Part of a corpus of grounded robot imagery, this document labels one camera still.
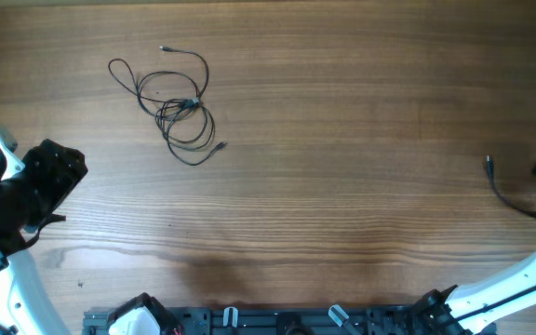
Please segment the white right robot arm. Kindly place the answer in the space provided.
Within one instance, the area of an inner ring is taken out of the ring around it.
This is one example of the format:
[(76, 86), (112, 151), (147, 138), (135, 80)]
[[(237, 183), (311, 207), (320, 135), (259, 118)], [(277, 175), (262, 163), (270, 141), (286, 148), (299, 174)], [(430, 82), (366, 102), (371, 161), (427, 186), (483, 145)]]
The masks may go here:
[[(486, 158), (489, 186), (509, 208), (536, 220), (536, 211), (518, 208), (495, 184), (494, 164)], [(532, 169), (536, 175), (536, 163)], [(479, 282), (432, 290), (409, 310), (410, 334), (479, 334), (493, 322), (536, 304), (536, 251), (525, 260)]]

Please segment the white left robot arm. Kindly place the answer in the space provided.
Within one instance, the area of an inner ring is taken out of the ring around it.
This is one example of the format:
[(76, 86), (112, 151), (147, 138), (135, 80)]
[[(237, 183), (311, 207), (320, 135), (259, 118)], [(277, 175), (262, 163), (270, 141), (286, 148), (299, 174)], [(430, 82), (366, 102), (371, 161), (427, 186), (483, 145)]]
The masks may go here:
[(84, 155), (44, 140), (23, 158), (0, 127), (0, 334), (65, 334), (29, 249), (64, 221), (56, 209), (87, 175)]

